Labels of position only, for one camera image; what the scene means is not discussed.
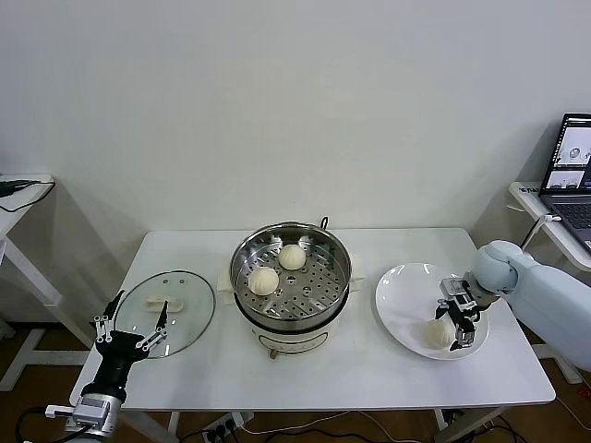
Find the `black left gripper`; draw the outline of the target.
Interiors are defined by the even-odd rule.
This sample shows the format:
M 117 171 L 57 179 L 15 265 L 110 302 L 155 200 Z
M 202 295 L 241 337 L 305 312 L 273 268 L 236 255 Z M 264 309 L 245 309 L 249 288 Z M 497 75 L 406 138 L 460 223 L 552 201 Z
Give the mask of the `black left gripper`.
M 120 401 L 127 398 L 126 385 L 131 366 L 147 358 L 147 352 L 167 337 L 168 302 L 163 303 L 155 329 L 147 337 L 115 330 L 115 314 L 125 291 L 121 290 L 104 311 L 94 317 L 96 349 L 102 356 L 93 381 L 82 390 L 82 395 L 102 394 Z

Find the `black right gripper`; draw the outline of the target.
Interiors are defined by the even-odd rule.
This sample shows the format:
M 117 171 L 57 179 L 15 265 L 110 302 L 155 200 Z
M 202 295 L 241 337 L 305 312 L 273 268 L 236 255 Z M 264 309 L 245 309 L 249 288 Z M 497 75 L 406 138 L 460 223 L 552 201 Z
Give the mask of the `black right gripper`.
M 435 318 L 441 319 L 447 313 L 455 325 L 455 340 L 450 351 L 470 347 L 475 337 L 475 324 L 480 320 L 480 309 L 477 304 L 459 304 L 453 300 L 439 299 Z

